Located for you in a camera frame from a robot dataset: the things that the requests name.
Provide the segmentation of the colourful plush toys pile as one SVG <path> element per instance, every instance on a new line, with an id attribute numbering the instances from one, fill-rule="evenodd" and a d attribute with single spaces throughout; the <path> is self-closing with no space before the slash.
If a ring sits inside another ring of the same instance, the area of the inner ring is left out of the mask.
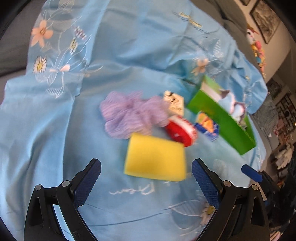
<path id="1" fill-rule="evenodd" d="M 266 79 L 266 74 L 264 72 L 265 66 L 266 66 L 265 51 L 262 47 L 261 42 L 255 39 L 255 34 L 258 34 L 258 32 L 256 32 L 256 30 L 253 27 L 247 24 L 247 33 L 246 33 L 247 40 L 252 48 L 252 51 L 254 53 L 256 62 L 259 66 L 260 72 L 262 73 L 263 78 Z"/>

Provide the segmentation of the yellow sponge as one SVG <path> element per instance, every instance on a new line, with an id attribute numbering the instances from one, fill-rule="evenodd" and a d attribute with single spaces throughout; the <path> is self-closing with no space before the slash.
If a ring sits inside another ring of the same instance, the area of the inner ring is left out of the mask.
<path id="1" fill-rule="evenodd" d="M 133 133 L 128 143 L 124 173 L 147 179 L 183 181 L 187 176 L 184 145 Z"/>

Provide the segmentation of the purple mesh bath pouf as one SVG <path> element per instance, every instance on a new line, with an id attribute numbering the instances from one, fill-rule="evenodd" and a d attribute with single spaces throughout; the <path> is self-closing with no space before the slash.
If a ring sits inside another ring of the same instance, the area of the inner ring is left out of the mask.
<path id="1" fill-rule="evenodd" d="M 112 138 L 128 139 L 133 133 L 151 135 L 154 126 L 167 126 L 170 104 L 160 96 L 142 98 L 142 92 L 110 92 L 99 105 L 105 130 Z"/>

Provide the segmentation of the grey striped cushion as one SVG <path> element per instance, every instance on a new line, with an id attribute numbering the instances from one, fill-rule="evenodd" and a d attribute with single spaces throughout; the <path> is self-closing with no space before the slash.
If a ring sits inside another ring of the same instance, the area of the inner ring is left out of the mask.
<path id="1" fill-rule="evenodd" d="M 278 124 L 278 112 L 270 94 L 267 94 L 260 108 L 252 114 L 260 130 L 268 138 Z"/>

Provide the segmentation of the blue orange tissue pack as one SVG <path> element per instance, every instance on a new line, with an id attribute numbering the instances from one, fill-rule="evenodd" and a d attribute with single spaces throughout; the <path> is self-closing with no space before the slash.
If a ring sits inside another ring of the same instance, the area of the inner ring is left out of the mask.
<path id="1" fill-rule="evenodd" d="M 195 128 L 203 133 L 210 141 L 217 140 L 219 136 L 219 125 L 213 121 L 210 117 L 208 117 L 207 114 L 205 114 L 203 111 L 199 111 L 195 124 Z"/>

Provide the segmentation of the framed picture on wall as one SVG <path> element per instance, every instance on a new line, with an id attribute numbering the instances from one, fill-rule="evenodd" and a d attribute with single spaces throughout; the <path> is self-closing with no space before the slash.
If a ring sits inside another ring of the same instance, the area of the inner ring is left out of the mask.
<path id="1" fill-rule="evenodd" d="M 262 0 L 256 1 L 250 15 L 255 21 L 266 44 L 270 42 L 280 25 L 278 15 Z"/>

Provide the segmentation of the white tree tissue pack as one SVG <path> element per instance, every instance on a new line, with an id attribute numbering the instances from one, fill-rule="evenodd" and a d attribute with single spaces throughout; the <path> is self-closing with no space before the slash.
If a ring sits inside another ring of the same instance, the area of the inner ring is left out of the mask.
<path id="1" fill-rule="evenodd" d="M 164 92 L 164 101 L 168 102 L 170 115 L 184 116 L 184 97 L 174 92 L 166 90 Z"/>

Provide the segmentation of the dark wall shelf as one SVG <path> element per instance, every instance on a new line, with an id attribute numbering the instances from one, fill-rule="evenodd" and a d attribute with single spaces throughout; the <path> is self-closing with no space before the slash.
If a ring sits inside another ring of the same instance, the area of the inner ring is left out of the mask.
<path id="1" fill-rule="evenodd" d="M 283 121 L 285 129 L 293 132 L 295 129 L 295 106 L 290 99 L 291 93 L 287 93 L 277 104 L 276 109 L 279 118 Z"/>

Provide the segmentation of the light blue floral bedsheet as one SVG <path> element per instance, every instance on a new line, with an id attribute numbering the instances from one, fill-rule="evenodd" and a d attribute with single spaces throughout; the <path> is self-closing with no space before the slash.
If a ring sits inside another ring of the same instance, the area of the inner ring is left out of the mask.
<path id="1" fill-rule="evenodd" d="M 167 90 L 189 102 L 203 75 L 256 112 L 259 70 L 217 20 L 191 1 L 47 1 L 25 75 L 1 104 L 1 218 L 23 240 L 34 187 L 58 186 L 97 158 L 102 173 L 80 213 L 98 240 L 193 240 L 205 199 L 190 172 L 180 182 L 124 174 L 128 140 L 111 138 L 99 106 L 112 91 Z"/>

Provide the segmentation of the green cardboard box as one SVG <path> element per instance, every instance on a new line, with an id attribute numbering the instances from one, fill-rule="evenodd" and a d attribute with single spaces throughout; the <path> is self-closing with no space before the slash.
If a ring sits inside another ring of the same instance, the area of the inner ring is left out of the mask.
<path id="1" fill-rule="evenodd" d="M 210 77 L 203 77 L 200 90 L 187 108 L 194 114 L 203 111 L 215 121 L 219 125 L 219 135 L 239 154 L 256 147 L 244 103 L 237 101 L 230 90 L 223 89 Z"/>

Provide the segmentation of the red white knitted hat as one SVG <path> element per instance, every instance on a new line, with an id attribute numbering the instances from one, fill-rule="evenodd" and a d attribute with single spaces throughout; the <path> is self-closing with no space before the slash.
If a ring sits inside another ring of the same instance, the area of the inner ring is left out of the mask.
<path id="1" fill-rule="evenodd" d="M 188 120 L 179 115 L 173 115 L 168 118 L 168 121 L 165 129 L 172 140 L 182 143 L 184 147 L 189 147 L 195 143 L 198 133 Z"/>

